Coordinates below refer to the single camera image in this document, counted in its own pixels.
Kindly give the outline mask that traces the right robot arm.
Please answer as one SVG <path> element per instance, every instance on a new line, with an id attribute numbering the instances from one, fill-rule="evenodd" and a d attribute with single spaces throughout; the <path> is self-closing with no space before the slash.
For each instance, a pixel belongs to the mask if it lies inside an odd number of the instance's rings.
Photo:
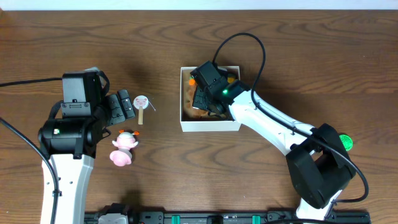
<path id="1" fill-rule="evenodd" d="M 285 156 L 292 185 L 301 198 L 297 218 L 326 220 L 356 174 L 337 131 L 328 124 L 316 128 L 287 116 L 240 80 L 229 82 L 227 70 L 211 62 L 193 69 L 190 76 L 197 85 L 194 107 L 229 113 Z"/>

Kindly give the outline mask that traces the yellow grey toy truck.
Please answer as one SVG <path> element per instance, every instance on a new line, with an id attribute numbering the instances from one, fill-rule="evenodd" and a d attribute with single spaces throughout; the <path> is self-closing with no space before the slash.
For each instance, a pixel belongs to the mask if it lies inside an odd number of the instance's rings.
<path id="1" fill-rule="evenodd" d="M 228 83 L 233 83 L 237 79 L 237 76 L 235 74 L 229 73 L 227 75 L 227 81 Z"/>

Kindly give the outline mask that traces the green round disc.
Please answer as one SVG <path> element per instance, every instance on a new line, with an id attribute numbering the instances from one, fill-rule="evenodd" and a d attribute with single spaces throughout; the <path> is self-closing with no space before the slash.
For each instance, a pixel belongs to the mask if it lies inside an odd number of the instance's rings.
<path id="1" fill-rule="evenodd" d="M 353 148 L 353 140 L 347 134 L 340 134 L 339 135 L 341 142 L 346 151 L 350 151 Z"/>

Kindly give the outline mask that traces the pink pig figurine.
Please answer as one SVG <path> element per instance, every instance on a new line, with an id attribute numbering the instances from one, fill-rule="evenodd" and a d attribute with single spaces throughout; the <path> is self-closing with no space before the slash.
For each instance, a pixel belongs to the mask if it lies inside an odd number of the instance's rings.
<path id="1" fill-rule="evenodd" d="M 113 151 L 109 158 L 116 166 L 123 167 L 132 163 L 133 155 L 131 149 L 139 144 L 138 135 L 138 131 L 128 132 L 122 129 L 119 131 L 119 136 L 112 140 L 112 144 L 117 150 Z"/>

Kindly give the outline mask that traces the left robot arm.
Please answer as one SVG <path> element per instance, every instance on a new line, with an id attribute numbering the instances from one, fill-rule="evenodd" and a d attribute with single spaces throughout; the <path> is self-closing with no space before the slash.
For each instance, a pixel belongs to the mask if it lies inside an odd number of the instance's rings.
<path id="1" fill-rule="evenodd" d="M 96 145 L 108 127 L 135 117 L 126 90 L 109 95 L 109 80 L 96 67 L 62 76 L 63 100 L 39 129 L 45 160 L 41 223 L 83 223 Z"/>

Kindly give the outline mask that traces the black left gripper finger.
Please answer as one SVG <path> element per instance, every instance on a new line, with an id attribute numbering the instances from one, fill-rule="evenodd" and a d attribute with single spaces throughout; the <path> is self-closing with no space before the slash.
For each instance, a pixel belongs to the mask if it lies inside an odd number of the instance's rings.
<path id="1" fill-rule="evenodd" d="M 123 113 L 120 100 L 116 94 L 108 95 L 106 98 L 106 106 L 109 109 L 108 126 L 122 123 L 126 120 Z"/>
<path id="2" fill-rule="evenodd" d="M 134 111 L 134 106 L 129 96 L 127 90 L 119 90 L 118 96 L 120 99 L 121 109 L 124 113 L 124 117 L 126 119 L 131 119 L 136 117 L 136 113 Z"/>

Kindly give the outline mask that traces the wooden pig rattle drum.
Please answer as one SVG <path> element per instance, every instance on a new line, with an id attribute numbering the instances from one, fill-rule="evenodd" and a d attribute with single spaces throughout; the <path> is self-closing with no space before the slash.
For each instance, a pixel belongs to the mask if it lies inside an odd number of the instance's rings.
<path id="1" fill-rule="evenodd" d="M 149 101 L 148 97 L 144 96 L 144 95 L 139 95 L 137 97 L 135 97 L 134 101 L 133 101 L 133 105 L 135 107 L 135 109 L 138 109 L 138 125 L 143 125 L 144 123 L 144 110 L 151 105 L 151 107 L 154 109 L 154 106 L 152 105 L 152 103 Z"/>

